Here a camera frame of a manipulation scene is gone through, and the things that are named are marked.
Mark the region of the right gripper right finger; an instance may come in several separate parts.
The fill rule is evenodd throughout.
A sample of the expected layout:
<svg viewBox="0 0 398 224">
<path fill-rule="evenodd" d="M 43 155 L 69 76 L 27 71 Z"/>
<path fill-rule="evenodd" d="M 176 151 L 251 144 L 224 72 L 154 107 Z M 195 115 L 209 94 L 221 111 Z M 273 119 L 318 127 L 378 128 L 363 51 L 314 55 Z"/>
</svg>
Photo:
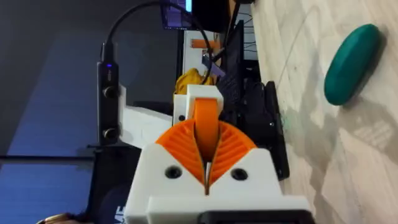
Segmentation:
<svg viewBox="0 0 398 224">
<path fill-rule="evenodd" d="M 208 191 L 211 196 L 282 195 L 270 152 L 222 121 L 208 176 Z"/>
</svg>

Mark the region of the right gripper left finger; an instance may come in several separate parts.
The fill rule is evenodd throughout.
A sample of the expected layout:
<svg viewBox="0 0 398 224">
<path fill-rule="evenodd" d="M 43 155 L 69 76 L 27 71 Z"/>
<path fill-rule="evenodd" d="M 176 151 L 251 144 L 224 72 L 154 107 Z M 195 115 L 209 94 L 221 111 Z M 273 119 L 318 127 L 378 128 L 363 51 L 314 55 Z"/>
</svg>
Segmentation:
<svg viewBox="0 0 398 224">
<path fill-rule="evenodd" d="M 205 170 L 194 121 L 180 122 L 141 152 L 124 209 L 126 223 L 196 223 Z"/>
</svg>

